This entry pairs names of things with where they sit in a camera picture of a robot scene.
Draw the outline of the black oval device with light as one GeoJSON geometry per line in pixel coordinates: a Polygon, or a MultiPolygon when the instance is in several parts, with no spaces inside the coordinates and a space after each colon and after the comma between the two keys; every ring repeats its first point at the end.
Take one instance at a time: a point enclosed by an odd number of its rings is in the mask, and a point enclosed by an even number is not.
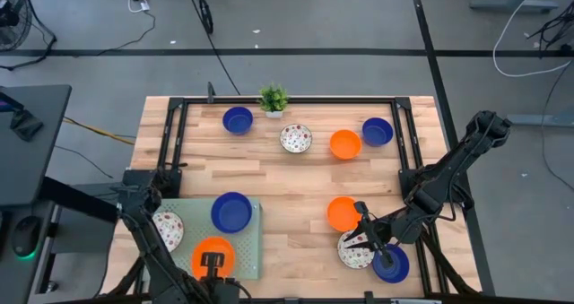
{"type": "Polygon", "coordinates": [[[11,236],[11,246],[17,257],[27,259],[35,254],[40,228],[41,219],[35,215],[27,216],[16,224],[11,236]]]}

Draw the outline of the black floor fan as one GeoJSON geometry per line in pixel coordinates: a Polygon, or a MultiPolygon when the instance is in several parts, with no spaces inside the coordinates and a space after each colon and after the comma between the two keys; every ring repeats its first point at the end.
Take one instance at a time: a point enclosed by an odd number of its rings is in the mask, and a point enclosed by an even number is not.
{"type": "Polygon", "coordinates": [[[46,26],[36,13],[31,0],[0,0],[0,53],[13,52],[36,28],[42,35],[46,48],[35,59],[17,65],[0,65],[0,69],[14,71],[45,60],[57,42],[56,34],[46,26]]]}

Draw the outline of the black diagonal beam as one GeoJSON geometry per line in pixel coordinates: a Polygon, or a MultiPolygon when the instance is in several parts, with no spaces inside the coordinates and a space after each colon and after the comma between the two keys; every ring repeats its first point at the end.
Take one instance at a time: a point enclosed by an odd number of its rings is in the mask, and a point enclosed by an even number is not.
{"type": "Polygon", "coordinates": [[[54,202],[64,208],[84,213],[93,218],[117,222],[117,207],[97,197],[87,195],[55,179],[44,177],[39,191],[39,199],[54,202]]]}

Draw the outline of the small plant in white pot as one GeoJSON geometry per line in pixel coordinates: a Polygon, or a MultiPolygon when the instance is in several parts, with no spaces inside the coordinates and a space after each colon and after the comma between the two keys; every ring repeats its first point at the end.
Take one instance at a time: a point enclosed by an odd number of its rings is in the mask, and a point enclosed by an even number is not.
{"type": "Polygon", "coordinates": [[[260,108],[269,118],[281,118],[289,102],[289,95],[281,84],[271,83],[263,86],[259,91],[260,108]]]}

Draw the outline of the orange plastic mini bowl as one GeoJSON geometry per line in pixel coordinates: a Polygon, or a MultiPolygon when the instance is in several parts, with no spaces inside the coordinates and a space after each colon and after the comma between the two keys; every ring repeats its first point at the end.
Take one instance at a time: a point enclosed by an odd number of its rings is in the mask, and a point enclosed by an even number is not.
{"type": "Polygon", "coordinates": [[[194,277],[200,279],[207,276],[207,265],[201,264],[203,253],[207,252],[224,255],[223,265],[218,268],[217,275],[219,277],[231,277],[235,264],[235,250],[232,244],[223,237],[208,237],[195,247],[190,264],[194,277]]]}
{"type": "Polygon", "coordinates": [[[354,230],[361,215],[355,210],[355,200],[349,196],[338,196],[333,199],[326,210],[329,225],[338,231],[354,230]]]}
{"type": "Polygon", "coordinates": [[[334,132],[329,141],[331,153],[339,160],[350,160],[361,152],[362,142],[353,131],[342,129],[334,132]]]}

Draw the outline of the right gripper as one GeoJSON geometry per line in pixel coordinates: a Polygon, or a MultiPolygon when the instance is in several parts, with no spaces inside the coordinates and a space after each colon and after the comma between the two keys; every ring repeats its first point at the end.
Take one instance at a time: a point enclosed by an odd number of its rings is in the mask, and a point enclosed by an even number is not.
{"type": "Polygon", "coordinates": [[[365,248],[375,253],[378,252],[381,255],[382,265],[385,268],[391,266],[393,262],[387,252],[387,244],[393,238],[391,224],[396,219],[400,209],[380,218],[371,219],[367,205],[359,201],[356,203],[356,211],[361,215],[361,219],[354,230],[350,230],[345,234],[344,241],[365,242],[352,244],[347,249],[365,248]]]}

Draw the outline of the green perforated metal shelf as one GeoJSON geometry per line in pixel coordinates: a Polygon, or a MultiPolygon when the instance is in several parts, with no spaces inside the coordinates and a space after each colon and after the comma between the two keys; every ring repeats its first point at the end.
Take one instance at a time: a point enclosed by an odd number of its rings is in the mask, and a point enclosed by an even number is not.
{"type": "Polygon", "coordinates": [[[156,213],[175,213],[183,223],[183,238],[171,251],[176,266],[190,275],[192,272],[192,254],[197,245],[208,237],[223,237],[233,246],[235,263],[232,277],[244,280],[261,278],[263,267],[263,223],[262,208],[256,198],[249,197],[252,216],[243,230],[228,234],[218,230],[211,219],[211,209],[215,199],[179,198],[165,199],[156,213]]]}

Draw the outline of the blue plastic mini bowl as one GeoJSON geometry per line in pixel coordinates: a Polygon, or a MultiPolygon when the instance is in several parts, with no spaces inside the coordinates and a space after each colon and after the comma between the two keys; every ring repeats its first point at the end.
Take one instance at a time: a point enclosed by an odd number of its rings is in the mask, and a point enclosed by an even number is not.
{"type": "Polygon", "coordinates": [[[228,234],[245,229],[252,217],[250,201],[239,192],[227,192],[215,199],[211,209],[214,227],[228,234]]]}
{"type": "Polygon", "coordinates": [[[222,118],[224,128],[234,135],[245,135],[253,124],[253,115],[245,107],[228,109],[222,118]]]}
{"type": "Polygon", "coordinates": [[[367,145],[379,147],[389,143],[394,130],[389,122],[380,117],[371,117],[362,125],[363,140],[367,145]]]}
{"type": "Polygon", "coordinates": [[[409,259],[400,247],[387,246],[387,252],[391,256],[393,264],[385,268],[382,265],[381,255],[376,252],[373,261],[371,262],[372,268],[377,277],[384,282],[402,282],[409,274],[409,259]]]}

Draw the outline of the grey desk foot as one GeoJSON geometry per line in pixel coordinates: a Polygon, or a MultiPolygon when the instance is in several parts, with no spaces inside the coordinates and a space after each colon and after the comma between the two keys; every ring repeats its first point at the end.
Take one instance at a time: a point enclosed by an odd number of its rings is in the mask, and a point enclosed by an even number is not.
{"type": "Polygon", "coordinates": [[[508,114],[507,119],[516,126],[555,126],[574,128],[574,112],[555,115],[508,114]]]}

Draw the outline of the black stand on desk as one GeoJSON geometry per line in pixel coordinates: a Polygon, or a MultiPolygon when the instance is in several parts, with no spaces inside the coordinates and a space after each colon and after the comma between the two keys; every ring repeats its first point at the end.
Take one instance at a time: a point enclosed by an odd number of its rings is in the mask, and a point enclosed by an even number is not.
{"type": "Polygon", "coordinates": [[[43,122],[34,117],[20,102],[3,92],[0,92],[0,113],[12,114],[10,129],[25,142],[31,141],[44,126],[43,122]]]}

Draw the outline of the black aluminium table frame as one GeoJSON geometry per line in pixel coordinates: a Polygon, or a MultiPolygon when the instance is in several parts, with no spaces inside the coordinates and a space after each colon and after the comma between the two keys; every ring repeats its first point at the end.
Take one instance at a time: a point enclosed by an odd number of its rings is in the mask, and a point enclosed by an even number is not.
{"type": "Polygon", "coordinates": [[[448,291],[431,255],[406,246],[411,269],[397,284],[382,282],[370,270],[353,270],[339,259],[339,233],[327,221],[326,208],[338,196],[364,201],[376,215],[402,206],[398,173],[433,163],[446,153],[435,102],[431,97],[295,97],[283,116],[268,118],[251,97],[192,99],[180,105],[170,97],[151,97],[144,105],[133,166],[159,161],[182,171],[182,197],[216,197],[238,191],[257,198],[263,216],[261,278],[246,282],[254,298],[305,300],[421,297],[448,291]],[[245,135],[228,132],[224,113],[245,107],[253,124],[245,135]],[[363,140],[362,125],[371,117],[391,124],[392,140],[373,147],[363,140]],[[306,126],[312,145],[290,153],[280,133],[290,124],[306,126]],[[358,156],[339,160],[330,151],[331,135],[342,129],[361,139],[358,156]]]}

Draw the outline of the black desk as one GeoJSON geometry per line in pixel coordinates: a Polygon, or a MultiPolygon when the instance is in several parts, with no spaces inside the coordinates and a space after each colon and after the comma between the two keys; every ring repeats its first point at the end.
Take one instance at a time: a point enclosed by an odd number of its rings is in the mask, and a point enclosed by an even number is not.
{"type": "Polygon", "coordinates": [[[0,206],[31,204],[37,198],[71,90],[68,84],[0,87],[43,123],[25,142],[10,128],[12,115],[0,114],[0,206]]]}

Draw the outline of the floral print mini bowl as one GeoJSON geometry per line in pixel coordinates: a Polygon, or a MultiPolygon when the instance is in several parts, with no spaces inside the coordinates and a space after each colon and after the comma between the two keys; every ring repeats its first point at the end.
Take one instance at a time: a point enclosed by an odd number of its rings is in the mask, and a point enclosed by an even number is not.
{"type": "Polygon", "coordinates": [[[182,241],[185,231],[181,218],[174,212],[158,212],[152,220],[161,235],[166,248],[171,253],[182,241]]]}
{"type": "Polygon", "coordinates": [[[304,125],[290,124],[280,133],[280,143],[290,153],[303,153],[312,145],[312,133],[304,125]]]}
{"type": "Polygon", "coordinates": [[[340,260],[348,267],[352,269],[363,269],[368,267],[373,258],[374,253],[368,248],[350,248],[355,244],[365,242],[366,235],[364,233],[346,241],[346,239],[352,234],[352,230],[346,231],[338,240],[337,252],[340,260]]]}

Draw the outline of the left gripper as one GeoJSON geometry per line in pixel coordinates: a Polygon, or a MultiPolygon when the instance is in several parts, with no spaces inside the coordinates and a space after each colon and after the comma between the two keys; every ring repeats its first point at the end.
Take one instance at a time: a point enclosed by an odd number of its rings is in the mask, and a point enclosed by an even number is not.
{"type": "Polygon", "coordinates": [[[200,282],[208,290],[213,304],[239,304],[242,286],[233,278],[218,277],[219,269],[224,266],[223,253],[204,252],[200,266],[200,282]]]}

